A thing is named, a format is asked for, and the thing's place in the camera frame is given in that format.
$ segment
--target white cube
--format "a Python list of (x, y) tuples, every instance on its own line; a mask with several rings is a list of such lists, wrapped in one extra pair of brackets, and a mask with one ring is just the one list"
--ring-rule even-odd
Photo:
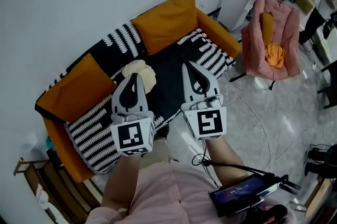
[(226, 107), (184, 111), (190, 131), (194, 139), (199, 141), (219, 138), (226, 134), (226, 116)]
[(111, 126), (118, 153), (129, 156), (152, 151), (154, 125), (151, 118)]

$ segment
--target box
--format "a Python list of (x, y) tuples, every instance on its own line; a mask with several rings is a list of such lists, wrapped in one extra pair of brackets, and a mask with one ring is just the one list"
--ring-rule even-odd
[(300, 7), (300, 9), (305, 13), (308, 14), (313, 7), (316, 6), (316, 0), (296, 0), (296, 5)]

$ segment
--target sofa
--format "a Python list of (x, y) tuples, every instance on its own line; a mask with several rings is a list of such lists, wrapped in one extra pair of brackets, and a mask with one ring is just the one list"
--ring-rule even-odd
[[(99, 158), (97, 154), (112, 157), (114, 145), (108, 132), (111, 123), (108, 122), (111, 115), (108, 101), (123, 79), (121, 70), (124, 65), (144, 59), (156, 72), (157, 85), (147, 95), (149, 107), (162, 111), (163, 105), (172, 106), (168, 108), (172, 110), (171, 116), (157, 115), (155, 125), (160, 128), (180, 112), (177, 107), (181, 105), (182, 97), (170, 101), (170, 96), (163, 92), (169, 90), (167, 94), (174, 93), (175, 96), (182, 93), (182, 81), (178, 76), (184, 59), (198, 61), (220, 77), (227, 66), (234, 64), (233, 58), (240, 52), (240, 44), (216, 21), (197, 9), (195, 0), (169, 0), (88, 49), (48, 86), (36, 101), (35, 110), (42, 115), (64, 167), (76, 182), (83, 182), (95, 173), (107, 172), (115, 164), (109, 162), (105, 167), (106, 160), (100, 160), (103, 168), (97, 171), (86, 162), (85, 155), (95, 151), (95, 158)], [(91, 121), (100, 118), (106, 118), (107, 122), (89, 127)], [(96, 138), (90, 136), (94, 131), (98, 133)], [(88, 137), (95, 146), (100, 146), (81, 151)]]

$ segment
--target pink shirt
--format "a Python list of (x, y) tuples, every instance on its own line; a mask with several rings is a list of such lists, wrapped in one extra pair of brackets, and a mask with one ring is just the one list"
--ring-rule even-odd
[[(113, 223), (241, 223), (245, 213), (219, 218), (209, 192), (213, 183), (199, 170), (178, 162), (155, 163), (140, 171), (128, 216), (100, 207), (91, 211), (86, 224)], [(265, 202), (269, 208), (276, 203)], [(288, 221), (296, 223), (292, 211)]]

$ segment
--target orange cushion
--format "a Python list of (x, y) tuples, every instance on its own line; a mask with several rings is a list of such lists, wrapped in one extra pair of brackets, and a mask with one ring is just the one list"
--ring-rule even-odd
[(181, 39), (198, 27), (195, 0), (168, 0), (132, 20), (148, 55)]
[(241, 45), (215, 20), (208, 17), (201, 10), (196, 9), (199, 28), (204, 31), (207, 37), (220, 49), (225, 51), (230, 57), (236, 58), (241, 53)]
[(73, 122), (111, 94), (115, 87), (92, 56), (87, 54), (36, 104), (64, 121)]
[(274, 32), (274, 17), (272, 13), (262, 13), (260, 16), (264, 46), (272, 42)]
[(71, 177), (76, 182), (81, 183), (94, 176), (95, 174), (86, 166), (76, 152), (64, 126), (61, 123), (45, 118), (43, 121), (57, 155)]

